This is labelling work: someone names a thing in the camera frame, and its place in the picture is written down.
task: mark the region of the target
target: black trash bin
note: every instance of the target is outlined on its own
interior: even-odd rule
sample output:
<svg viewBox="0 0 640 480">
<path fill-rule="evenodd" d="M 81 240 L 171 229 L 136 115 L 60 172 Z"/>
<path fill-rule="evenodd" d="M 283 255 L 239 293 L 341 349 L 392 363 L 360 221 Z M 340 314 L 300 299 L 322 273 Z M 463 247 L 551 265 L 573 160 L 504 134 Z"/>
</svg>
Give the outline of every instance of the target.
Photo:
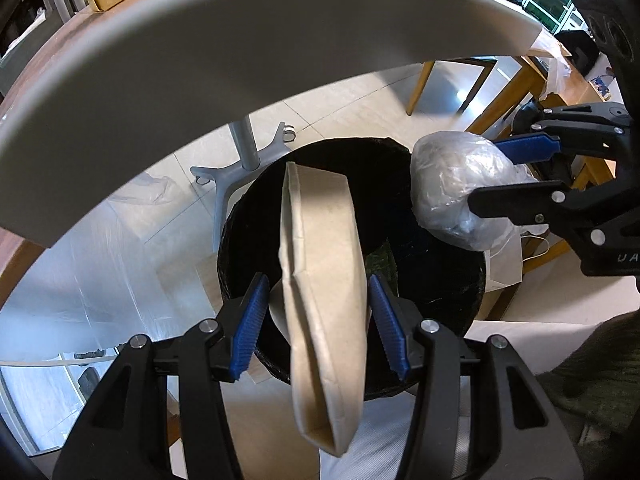
<svg viewBox="0 0 640 480">
<path fill-rule="evenodd" d="M 410 198 L 411 155 L 391 139 L 350 138 L 315 142 L 289 153 L 254 181 L 229 215 L 218 253 L 224 300 L 242 296 L 256 272 L 273 286 L 281 277 L 278 260 L 280 203 L 285 164 L 347 176 L 364 256 L 386 240 L 396 261 L 398 291 L 423 314 L 463 335 L 478 313 L 484 294 L 482 253 L 465 251 L 434 238 L 415 221 Z M 255 354 L 270 373 L 289 383 L 290 347 L 269 313 Z M 365 400 L 406 389 L 389 369 L 372 321 L 367 339 Z"/>
</svg>

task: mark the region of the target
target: silver bolt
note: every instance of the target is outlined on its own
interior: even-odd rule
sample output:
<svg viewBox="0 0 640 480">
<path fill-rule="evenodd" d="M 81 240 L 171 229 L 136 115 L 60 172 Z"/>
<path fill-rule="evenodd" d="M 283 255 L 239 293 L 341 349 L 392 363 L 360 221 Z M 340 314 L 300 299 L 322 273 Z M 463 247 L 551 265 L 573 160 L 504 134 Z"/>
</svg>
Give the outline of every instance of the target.
<svg viewBox="0 0 640 480">
<path fill-rule="evenodd" d="M 557 204 L 561 204 L 562 202 L 564 202 L 565 198 L 566 198 L 566 196 L 564 195 L 564 193 L 562 191 L 554 191 L 551 194 L 551 200 L 553 200 Z"/>
<path fill-rule="evenodd" d="M 591 241 L 596 245 L 604 245 L 607 241 L 607 237 L 600 229 L 594 229 L 591 231 Z"/>
<path fill-rule="evenodd" d="M 215 319 L 203 319 L 198 327 L 201 332 L 210 334 L 218 329 L 218 322 Z"/>
<path fill-rule="evenodd" d="M 142 348 L 144 345 L 146 345 L 146 342 L 147 338 L 144 334 L 137 334 L 129 339 L 129 344 L 132 348 Z"/>
<path fill-rule="evenodd" d="M 491 341 L 491 344 L 494 345 L 496 348 L 499 348 L 500 350 L 502 350 L 503 348 L 507 348 L 507 346 L 509 346 L 509 342 L 507 341 L 507 338 L 505 338 L 505 336 L 503 335 L 499 335 L 499 334 L 492 335 L 489 341 Z"/>
<path fill-rule="evenodd" d="M 435 334 L 438 330 L 440 330 L 440 325 L 433 319 L 424 319 L 420 323 L 420 328 L 426 333 Z"/>
</svg>

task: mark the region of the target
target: blue textured pad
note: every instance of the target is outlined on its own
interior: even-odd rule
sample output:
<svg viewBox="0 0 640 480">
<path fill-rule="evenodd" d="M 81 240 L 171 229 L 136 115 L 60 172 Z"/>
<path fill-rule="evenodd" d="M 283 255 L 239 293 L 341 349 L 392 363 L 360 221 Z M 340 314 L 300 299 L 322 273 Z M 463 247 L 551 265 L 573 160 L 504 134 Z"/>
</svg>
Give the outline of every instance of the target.
<svg viewBox="0 0 640 480">
<path fill-rule="evenodd" d="M 254 353 L 255 342 L 258 340 L 258 334 L 268 306 L 269 279 L 262 275 L 257 286 L 251 291 L 251 297 L 242 315 L 242 320 L 238 324 L 231 346 L 229 374 L 235 381 L 249 367 L 249 361 Z"/>
<path fill-rule="evenodd" d="M 560 153 L 560 141 L 553 140 L 546 134 L 513 136 L 498 140 L 495 145 L 514 164 L 544 162 L 556 153 Z"/>
<path fill-rule="evenodd" d="M 389 367 L 404 381 L 409 373 L 406 339 L 385 290 L 374 274 L 369 278 L 369 301 Z"/>
</svg>

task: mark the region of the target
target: gray metal stand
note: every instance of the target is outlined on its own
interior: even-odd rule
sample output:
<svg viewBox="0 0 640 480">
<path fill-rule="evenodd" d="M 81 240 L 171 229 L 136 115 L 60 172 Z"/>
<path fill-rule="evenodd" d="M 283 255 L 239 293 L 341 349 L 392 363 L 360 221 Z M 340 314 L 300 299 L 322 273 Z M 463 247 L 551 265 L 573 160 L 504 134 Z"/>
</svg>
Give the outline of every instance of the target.
<svg viewBox="0 0 640 480">
<path fill-rule="evenodd" d="M 255 180 L 268 165 L 289 153 L 290 149 L 285 142 L 291 142 L 296 138 L 292 126 L 280 123 L 271 143 L 258 151 L 249 117 L 229 123 L 229 129 L 240 160 L 226 168 L 191 167 L 191 173 L 196 177 L 196 184 L 204 185 L 211 180 L 216 183 L 216 202 L 213 212 L 213 251 L 215 253 L 220 247 L 226 210 L 233 192 Z"/>
</svg>

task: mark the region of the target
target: white paper bag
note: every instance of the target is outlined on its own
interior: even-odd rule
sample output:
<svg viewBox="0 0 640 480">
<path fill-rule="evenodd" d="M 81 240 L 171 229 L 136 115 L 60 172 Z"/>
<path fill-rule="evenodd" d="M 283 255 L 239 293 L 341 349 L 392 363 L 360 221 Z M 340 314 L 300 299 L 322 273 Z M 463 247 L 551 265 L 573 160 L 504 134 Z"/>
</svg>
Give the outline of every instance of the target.
<svg viewBox="0 0 640 480">
<path fill-rule="evenodd" d="M 341 456 L 360 423 L 367 354 L 367 282 L 345 176 L 287 163 L 279 257 L 296 422 Z"/>
</svg>

